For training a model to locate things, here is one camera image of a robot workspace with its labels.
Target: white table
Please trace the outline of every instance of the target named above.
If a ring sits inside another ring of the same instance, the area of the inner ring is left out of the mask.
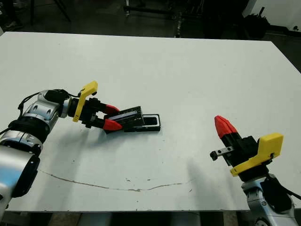
[[[223,147],[218,114],[242,137],[284,134],[269,169],[301,191],[301,75],[271,42],[7,32],[0,51],[3,129],[24,96],[77,93],[92,80],[104,103],[141,105],[162,123],[159,133],[106,135],[60,119],[32,188],[9,210],[247,210],[240,179],[209,157]]]

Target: chair leg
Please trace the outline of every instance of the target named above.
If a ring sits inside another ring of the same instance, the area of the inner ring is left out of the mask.
[[[30,24],[33,25],[33,17],[34,17],[34,0],[30,1]]]
[[[54,1],[55,1],[56,5],[58,6],[58,8],[61,10],[61,12],[64,14],[64,16],[67,18],[67,20],[69,22],[71,22],[71,19],[68,17],[66,11],[63,9],[63,7],[60,5],[60,3],[58,3],[57,0],[54,0]]]

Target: scratch mark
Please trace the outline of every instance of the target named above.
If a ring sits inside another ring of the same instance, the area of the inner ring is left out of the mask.
[[[121,190],[124,190],[124,191],[133,191],[133,192],[141,192],[142,189],[121,189]]]
[[[53,178],[56,178],[56,179],[59,179],[59,180],[63,180],[63,181],[66,181],[66,182],[71,182],[71,183],[75,183],[75,184],[79,184],[79,185],[86,185],[86,186],[91,186],[91,187],[98,187],[98,188],[103,188],[103,189],[110,189],[110,190],[118,190],[118,191],[132,191],[132,192],[141,192],[141,191],[150,191],[150,190],[153,190],[153,189],[156,189],[156,188],[159,188],[159,187],[167,187],[167,186],[173,186],[173,185],[183,185],[183,184],[187,184],[189,183],[190,181],[194,180],[191,179],[185,183],[173,183],[173,184],[168,184],[168,185],[159,185],[159,186],[155,186],[155,187],[151,187],[151,188],[148,188],[148,189],[141,189],[141,188],[137,188],[137,189],[122,189],[122,188],[111,188],[111,187],[105,187],[105,186],[101,186],[101,185],[93,185],[93,184],[88,184],[88,183],[84,183],[84,182],[79,182],[79,181],[75,181],[75,180],[68,180],[68,179],[65,179],[65,178],[61,178],[61,177],[58,177],[56,175],[53,175],[51,173],[47,173],[41,169],[38,169],[38,171],[42,172],[42,173],[45,173]]]
[[[150,191],[152,189],[158,188],[158,187],[167,187],[167,186],[171,186],[171,185],[182,185],[183,183],[173,183],[173,184],[169,184],[169,185],[159,185],[159,186],[155,186],[149,189],[145,189],[145,191]]]

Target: yellow bracket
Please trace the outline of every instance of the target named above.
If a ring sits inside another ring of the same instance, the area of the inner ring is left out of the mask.
[[[79,97],[79,103],[77,104],[76,111],[73,117],[73,121],[77,122],[79,120],[83,106],[85,105],[86,97],[95,93],[97,91],[98,84],[96,81],[92,81],[83,87]]]
[[[271,157],[276,158],[280,155],[283,135],[280,133],[272,133],[259,138],[258,153],[235,167],[230,172],[235,177],[239,173],[246,171],[250,168],[260,165],[261,163],[270,160]]]

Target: black cable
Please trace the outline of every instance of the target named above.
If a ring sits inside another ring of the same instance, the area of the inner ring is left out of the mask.
[[[0,135],[1,135],[2,133],[5,133],[5,132],[9,131],[10,129],[11,129],[11,127],[8,127],[7,129],[1,131],[1,132],[0,132]]]
[[[35,95],[38,95],[39,93],[40,93],[40,92],[31,94],[30,96],[25,97],[25,98],[21,101],[21,103],[20,103],[19,106],[18,106],[18,109],[20,110],[19,118],[20,118],[20,117],[22,116],[22,114],[23,114],[24,103],[26,103],[26,102],[29,101],[32,97],[34,97]]]
[[[62,93],[65,93],[65,94],[68,94],[69,96],[71,96],[71,97],[80,97],[80,93],[79,94],[77,94],[77,96],[76,95],[73,95],[73,94],[71,94],[71,93],[68,93],[66,90],[64,90],[64,89],[54,89],[55,91],[59,91],[59,92],[62,92]]]
[[[275,182],[275,181],[273,180],[273,178],[272,178],[269,174],[267,174],[267,178],[268,178],[269,181],[272,182],[274,185],[279,186],[279,187],[280,187],[285,193],[287,193],[288,195],[295,196],[297,199],[300,199],[300,200],[301,200],[301,196],[300,196],[300,195],[298,195],[298,194],[296,194],[296,193],[294,193],[294,192],[288,190],[287,188],[283,187],[279,182],[278,182],[278,183]]]

